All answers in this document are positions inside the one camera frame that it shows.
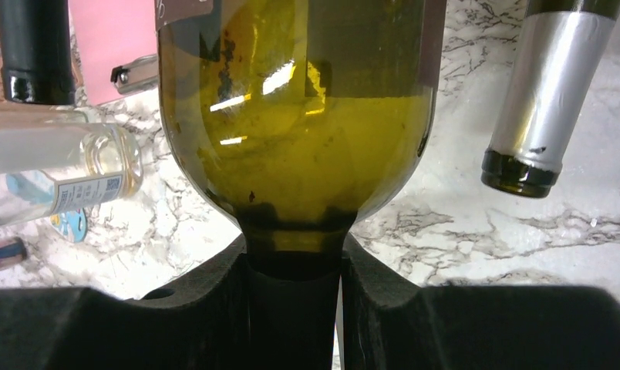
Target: bottle lip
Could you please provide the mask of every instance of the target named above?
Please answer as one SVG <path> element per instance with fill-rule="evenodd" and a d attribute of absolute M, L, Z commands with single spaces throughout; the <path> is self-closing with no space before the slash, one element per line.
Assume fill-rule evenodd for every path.
<path fill-rule="evenodd" d="M 545 198 L 558 181 L 559 173 L 540 170 L 518 158 L 487 150 L 480 181 L 485 185 L 520 197 Z"/>
<path fill-rule="evenodd" d="M 2 68 L 4 98 L 10 102 L 71 106 L 76 102 L 73 76 L 44 75 Z"/>

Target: small glass bottle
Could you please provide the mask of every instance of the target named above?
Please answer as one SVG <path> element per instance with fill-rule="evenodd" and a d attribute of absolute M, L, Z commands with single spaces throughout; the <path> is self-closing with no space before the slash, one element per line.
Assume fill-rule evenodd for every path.
<path fill-rule="evenodd" d="M 124 128 L 80 112 L 0 109 L 0 226 L 135 194 L 140 148 Z"/>

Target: jar label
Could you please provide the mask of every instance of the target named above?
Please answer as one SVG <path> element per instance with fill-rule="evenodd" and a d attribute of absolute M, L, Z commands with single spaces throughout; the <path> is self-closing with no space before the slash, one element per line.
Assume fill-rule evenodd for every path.
<path fill-rule="evenodd" d="M 56 204 L 51 213 L 59 214 L 115 200 L 120 195 L 123 183 L 122 173 L 59 181 L 56 183 Z"/>
<path fill-rule="evenodd" d="M 102 176 L 54 180 L 41 170 L 6 175 L 9 193 L 30 204 L 52 204 L 51 214 L 59 214 L 115 200 L 124 186 L 121 172 Z"/>

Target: metal clip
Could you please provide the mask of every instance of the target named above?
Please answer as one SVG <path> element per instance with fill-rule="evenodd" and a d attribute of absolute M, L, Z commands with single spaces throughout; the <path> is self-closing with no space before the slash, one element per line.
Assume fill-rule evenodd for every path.
<path fill-rule="evenodd" d="M 110 82 L 121 95 L 140 93 L 158 82 L 158 55 L 146 55 L 124 66 L 113 68 Z"/>

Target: pink box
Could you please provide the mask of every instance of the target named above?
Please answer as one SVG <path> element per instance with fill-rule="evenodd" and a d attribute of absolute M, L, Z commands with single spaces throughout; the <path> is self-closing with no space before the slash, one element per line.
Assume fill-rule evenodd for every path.
<path fill-rule="evenodd" d="M 89 103 L 121 98 L 113 69 L 157 53 L 153 0 L 69 0 L 69 13 Z"/>

